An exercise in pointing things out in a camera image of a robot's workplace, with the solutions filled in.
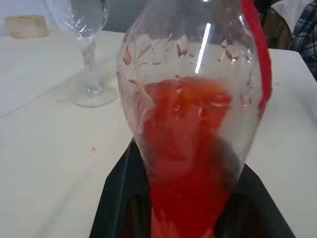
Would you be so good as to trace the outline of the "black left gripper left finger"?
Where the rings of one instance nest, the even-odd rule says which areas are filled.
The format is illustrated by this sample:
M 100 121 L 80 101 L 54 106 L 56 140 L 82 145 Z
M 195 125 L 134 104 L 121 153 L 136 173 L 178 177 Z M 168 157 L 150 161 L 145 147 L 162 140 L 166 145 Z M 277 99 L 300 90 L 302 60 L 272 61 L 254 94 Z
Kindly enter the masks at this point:
M 105 180 L 90 237 L 149 238 L 151 215 L 147 175 L 132 139 Z

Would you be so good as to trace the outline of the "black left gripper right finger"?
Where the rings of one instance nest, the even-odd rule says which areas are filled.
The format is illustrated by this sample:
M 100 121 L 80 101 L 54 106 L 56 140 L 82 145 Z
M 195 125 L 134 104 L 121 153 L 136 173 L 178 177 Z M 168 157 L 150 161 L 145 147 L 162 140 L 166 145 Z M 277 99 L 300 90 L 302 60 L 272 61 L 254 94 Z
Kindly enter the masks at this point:
M 216 238 L 294 238 L 258 175 L 245 165 L 221 216 Z

